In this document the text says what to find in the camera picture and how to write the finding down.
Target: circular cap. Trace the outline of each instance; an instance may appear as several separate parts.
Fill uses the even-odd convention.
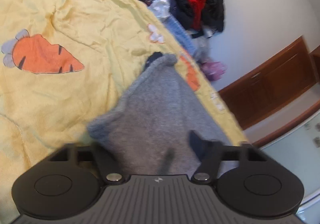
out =
[[[54,174],[41,177],[35,183],[35,190],[45,196],[58,196],[70,190],[72,181],[63,175]]]
[[[119,173],[110,173],[107,175],[108,181],[120,181],[122,178],[122,175]]]
[[[280,191],[281,182],[271,175],[257,174],[247,177],[244,186],[253,194],[267,196]]]
[[[210,175],[208,175],[205,172],[198,172],[194,175],[195,179],[198,181],[207,181],[210,178]]]

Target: brown wooden cabinet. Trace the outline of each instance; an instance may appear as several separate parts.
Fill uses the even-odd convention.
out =
[[[219,93],[246,129],[283,108],[316,83],[303,37]]]

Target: yellow bedsheet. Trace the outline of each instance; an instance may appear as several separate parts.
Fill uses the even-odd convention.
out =
[[[156,43],[149,24],[163,36]],[[14,180],[62,144],[90,142],[86,124],[116,105],[153,52],[180,57],[176,70],[196,85],[231,142],[246,140],[194,62],[138,0],[1,0],[0,25],[1,223],[18,215]]]

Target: silver bolt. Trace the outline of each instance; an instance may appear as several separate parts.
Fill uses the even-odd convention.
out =
[[[194,175],[195,179],[198,181],[207,181],[210,178],[210,175],[204,172],[198,172]]]
[[[119,173],[110,173],[107,175],[108,181],[120,181],[122,178],[122,175]]]

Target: gray fabric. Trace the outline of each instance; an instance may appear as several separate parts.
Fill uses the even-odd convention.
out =
[[[175,55],[155,60],[110,112],[88,125],[90,136],[112,152],[128,174],[188,174],[199,166],[188,132],[228,138],[175,71]]]

